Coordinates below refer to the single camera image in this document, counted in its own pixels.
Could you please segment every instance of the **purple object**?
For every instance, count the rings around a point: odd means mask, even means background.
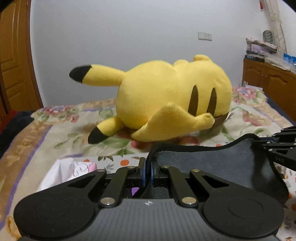
[[[132,188],[131,189],[131,195],[135,195],[135,193],[139,190],[140,188]]]

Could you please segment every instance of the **stacked items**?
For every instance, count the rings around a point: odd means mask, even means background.
[[[296,74],[296,57],[284,53],[283,60],[290,66],[290,71]]]
[[[277,46],[267,43],[265,41],[253,40],[252,38],[246,38],[246,41],[246,59],[264,62],[264,58],[266,55],[274,54],[277,52]]]

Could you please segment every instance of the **plush toy ear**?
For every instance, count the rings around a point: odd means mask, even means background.
[[[185,59],[179,59],[179,60],[177,60],[177,61],[173,64],[173,66],[176,66],[176,65],[178,65],[178,64],[187,64],[187,63],[188,63],[187,60],[185,60]]]
[[[122,70],[99,64],[79,66],[69,74],[73,80],[92,86],[119,86],[124,75]]]
[[[211,61],[212,62],[212,60],[208,56],[203,55],[203,54],[197,54],[196,56],[194,56],[193,60],[194,61],[205,60],[205,61]]]

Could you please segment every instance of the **round pad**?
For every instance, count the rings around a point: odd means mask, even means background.
[[[32,194],[21,200],[14,211],[19,230],[38,239],[70,236],[93,216],[94,205],[87,197],[46,198]]]
[[[247,188],[214,191],[204,204],[203,214],[215,229],[243,239],[273,234],[284,218],[277,200]]]
[[[229,211],[239,218],[254,218],[261,215],[262,205],[252,199],[240,198],[229,203]]]

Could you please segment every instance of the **cabinet door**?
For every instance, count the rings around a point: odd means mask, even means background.
[[[260,63],[252,60],[244,60],[243,82],[263,88],[266,81],[265,67]]]
[[[296,79],[269,69],[266,93],[292,118],[296,119],[295,90]]]

